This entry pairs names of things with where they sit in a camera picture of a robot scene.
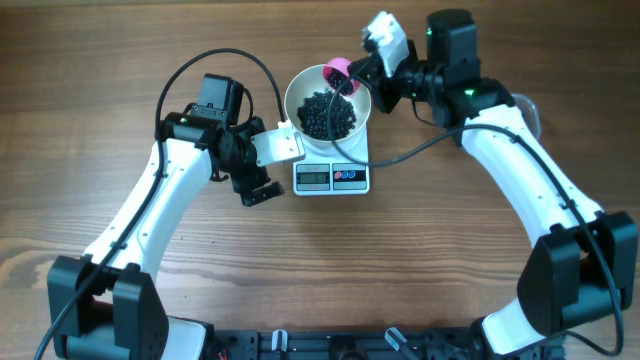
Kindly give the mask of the pink scoop with blue handle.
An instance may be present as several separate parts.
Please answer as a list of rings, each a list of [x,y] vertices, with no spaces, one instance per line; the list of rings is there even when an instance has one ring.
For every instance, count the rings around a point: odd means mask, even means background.
[[[332,90],[337,90],[340,84],[348,78],[348,67],[350,64],[351,61],[349,59],[336,57],[324,65],[322,76]],[[359,90],[359,87],[360,84],[356,80],[351,80],[341,88],[340,94],[347,97],[353,97]]]

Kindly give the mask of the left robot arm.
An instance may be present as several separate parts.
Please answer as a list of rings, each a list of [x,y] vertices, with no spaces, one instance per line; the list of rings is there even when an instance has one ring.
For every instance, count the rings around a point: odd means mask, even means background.
[[[230,180],[246,207],[283,194],[267,166],[303,155],[291,122],[238,123],[240,84],[207,75],[192,110],[155,119],[140,179],[107,229],[47,275],[51,327],[41,345],[61,359],[224,359],[213,325],[172,317],[156,289],[164,253],[185,211],[210,182]]]

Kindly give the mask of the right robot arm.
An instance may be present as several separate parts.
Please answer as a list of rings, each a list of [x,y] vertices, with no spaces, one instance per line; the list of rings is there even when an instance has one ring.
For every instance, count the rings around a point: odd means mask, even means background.
[[[608,316],[619,354],[622,313],[633,296],[637,225],[624,212],[605,212],[577,188],[539,144],[514,96],[481,74],[468,11],[430,14],[426,40],[427,56],[419,59],[396,18],[380,12],[363,30],[367,57],[348,72],[381,112],[404,98],[427,103],[442,137],[486,169],[525,228],[532,251],[516,297],[479,324],[485,355],[519,355]]]

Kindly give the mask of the black beans in scoop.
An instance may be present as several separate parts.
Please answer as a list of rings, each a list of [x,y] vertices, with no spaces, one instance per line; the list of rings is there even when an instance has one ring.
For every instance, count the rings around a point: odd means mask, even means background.
[[[354,85],[339,70],[333,69],[326,77],[326,81],[332,89],[338,90],[343,96],[351,96],[354,93]]]

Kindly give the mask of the white digital kitchen scale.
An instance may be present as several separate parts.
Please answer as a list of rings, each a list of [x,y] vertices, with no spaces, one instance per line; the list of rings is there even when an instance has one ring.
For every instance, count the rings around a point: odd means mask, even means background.
[[[338,152],[330,142],[308,137],[299,129],[299,144],[305,157],[293,164],[293,190],[298,196],[335,196],[366,194],[370,190],[370,172]]]

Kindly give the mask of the white bowl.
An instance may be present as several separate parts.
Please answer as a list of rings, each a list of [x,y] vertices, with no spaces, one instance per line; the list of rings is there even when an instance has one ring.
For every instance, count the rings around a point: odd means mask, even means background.
[[[335,90],[329,87],[322,76],[324,65],[325,64],[314,65],[300,72],[290,82],[285,93],[285,114],[295,129],[299,129],[302,133],[301,123],[296,113],[298,107],[302,105],[303,100],[311,97],[315,92],[331,91],[335,93]],[[335,140],[340,147],[347,150],[353,147],[352,142],[359,140],[367,133],[367,122],[372,111],[372,100],[369,90],[362,85],[360,85],[359,90],[353,97],[339,94],[336,98],[338,96],[344,97],[353,105],[357,118],[355,129],[345,138]]]

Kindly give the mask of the black beans in bowl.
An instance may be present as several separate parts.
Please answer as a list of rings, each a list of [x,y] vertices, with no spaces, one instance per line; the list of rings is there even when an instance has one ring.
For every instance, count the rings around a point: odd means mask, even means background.
[[[335,140],[345,138],[355,129],[357,121],[353,105],[344,97],[330,101],[331,91],[315,92],[298,107],[298,116],[304,134],[316,140],[329,141],[329,133]]]

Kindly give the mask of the clear plastic container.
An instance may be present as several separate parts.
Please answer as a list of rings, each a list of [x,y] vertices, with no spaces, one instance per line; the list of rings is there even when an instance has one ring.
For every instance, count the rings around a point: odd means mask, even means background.
[[[540,123],[540,114],[536,104],[531,98],[523,94],[514,93],[512,97],[515,100],[517,108],[523,115],[523,119],[527,128],[533,134],[534,138],[536,140],[539,140],[541,137],[542,129]]]

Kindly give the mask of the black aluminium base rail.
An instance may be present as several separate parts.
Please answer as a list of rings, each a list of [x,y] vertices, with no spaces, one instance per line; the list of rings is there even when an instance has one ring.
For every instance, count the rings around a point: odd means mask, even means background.
[[[202,359],[214,360],[466,360],[496,359],[470,327],[423,332],[273,332],[216,330],[205,338]]]

